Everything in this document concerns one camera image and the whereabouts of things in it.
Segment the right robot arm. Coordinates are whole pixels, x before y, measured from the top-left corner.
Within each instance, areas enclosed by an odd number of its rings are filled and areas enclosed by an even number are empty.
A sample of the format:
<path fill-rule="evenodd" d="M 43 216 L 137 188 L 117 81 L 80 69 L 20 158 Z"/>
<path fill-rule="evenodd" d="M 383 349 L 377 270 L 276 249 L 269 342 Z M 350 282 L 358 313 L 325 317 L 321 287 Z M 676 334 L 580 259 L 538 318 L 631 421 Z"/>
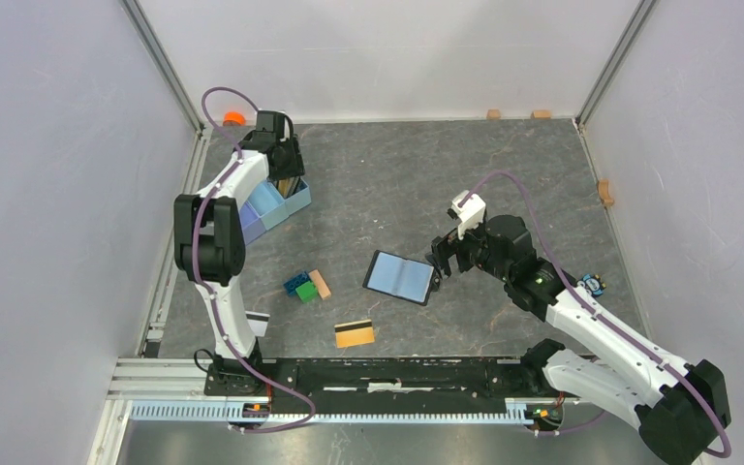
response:
<path fill-rule="evenodd" d="M 666 464 L 691 464 L 731 446 L 725 376 L 712 362 L 697 364 L 660 348 L 606 310 L 553 259 L 538 255 L 524 221 L 499 215 L 468 230 L 433 239 L 427 256 L 442 274 L 450 260 L 460 271 L 496 278 L 512 303 L 582 344 L 588 361 L 562 344 L 544 340 L 524 356 L 523 387 L 534 395 L 552 389 L 574 394 L 625 421 Z"/>

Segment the gold credit card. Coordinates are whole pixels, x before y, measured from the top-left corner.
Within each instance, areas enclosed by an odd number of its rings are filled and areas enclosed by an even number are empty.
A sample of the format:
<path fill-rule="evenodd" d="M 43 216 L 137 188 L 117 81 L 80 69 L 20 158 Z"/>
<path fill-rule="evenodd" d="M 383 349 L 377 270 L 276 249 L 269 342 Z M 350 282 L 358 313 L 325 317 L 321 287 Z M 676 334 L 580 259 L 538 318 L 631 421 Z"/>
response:
<path fill-rule="evenodd" d="M 369 319 L 335 325 L 334 335 L 338 349 L 371 344 L 376 339 L 372 321 Z"/>

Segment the black card holder wallet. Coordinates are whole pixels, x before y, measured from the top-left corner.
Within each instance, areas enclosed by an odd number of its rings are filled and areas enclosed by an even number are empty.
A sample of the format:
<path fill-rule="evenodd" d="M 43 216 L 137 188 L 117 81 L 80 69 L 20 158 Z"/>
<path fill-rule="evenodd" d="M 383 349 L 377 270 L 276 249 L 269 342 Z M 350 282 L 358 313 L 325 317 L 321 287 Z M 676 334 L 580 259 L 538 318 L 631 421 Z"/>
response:
<path fill-rule="evenodd" d="M 429 263 L 376 250 L 362 287 L 369 291 L 425 306 L 440 285 L 440 276 Z"/>

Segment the silver credit card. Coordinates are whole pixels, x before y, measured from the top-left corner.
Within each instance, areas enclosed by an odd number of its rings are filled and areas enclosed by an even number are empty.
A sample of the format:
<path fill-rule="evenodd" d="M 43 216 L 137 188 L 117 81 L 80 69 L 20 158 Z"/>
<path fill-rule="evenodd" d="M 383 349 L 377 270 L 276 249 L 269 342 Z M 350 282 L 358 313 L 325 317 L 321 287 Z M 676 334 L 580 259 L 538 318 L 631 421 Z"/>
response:
<path fill-rule="evenodd" d="M 257 337 L 265 337 L 270 316 L 266 313 L 251 312 L 245 313 L 249 327 Z"/>

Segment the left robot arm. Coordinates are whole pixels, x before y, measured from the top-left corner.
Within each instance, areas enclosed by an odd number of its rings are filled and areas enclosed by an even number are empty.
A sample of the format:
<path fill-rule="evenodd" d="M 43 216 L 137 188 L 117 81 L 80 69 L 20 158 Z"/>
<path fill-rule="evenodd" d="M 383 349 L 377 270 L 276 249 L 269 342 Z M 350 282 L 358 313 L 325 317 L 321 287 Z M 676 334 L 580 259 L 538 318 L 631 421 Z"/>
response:
<path fill-rule="evenodd" d="M 212 376 L 229 376 L 242 394 L 258 392 L 265 382 L 255 331 L 246 317 L 240 288 L 246 244 L 240 209 L 267 180 L 304 173 L 292 119 L 261 110 L 255 128 L 233 149 L 229 162 L 195 194 L 173 203 L 176 266 L 199 291 L 215 339 Z"/>

